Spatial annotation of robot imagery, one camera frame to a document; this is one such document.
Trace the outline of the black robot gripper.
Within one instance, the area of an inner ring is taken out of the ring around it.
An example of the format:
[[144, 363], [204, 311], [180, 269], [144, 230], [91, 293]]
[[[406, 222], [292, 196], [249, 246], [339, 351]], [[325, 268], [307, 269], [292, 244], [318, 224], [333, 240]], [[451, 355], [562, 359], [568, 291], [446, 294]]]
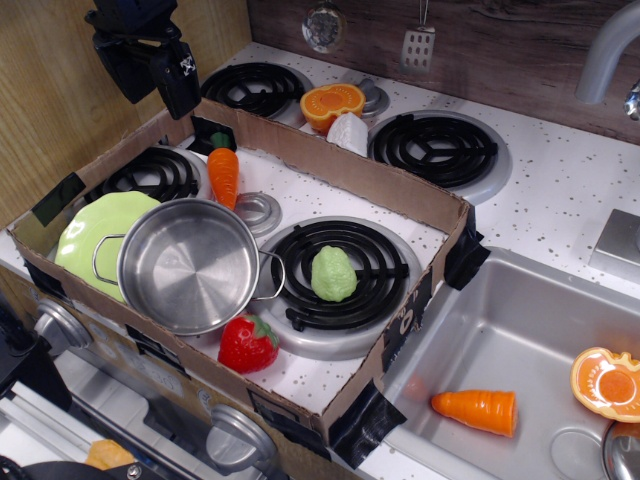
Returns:
[[201, 102], [190, 47], [171, 19], [175, 1], [96, 1], [85, 21], [93, 46], [116, 86], [135, 104], [156, 90], [174, 120]]

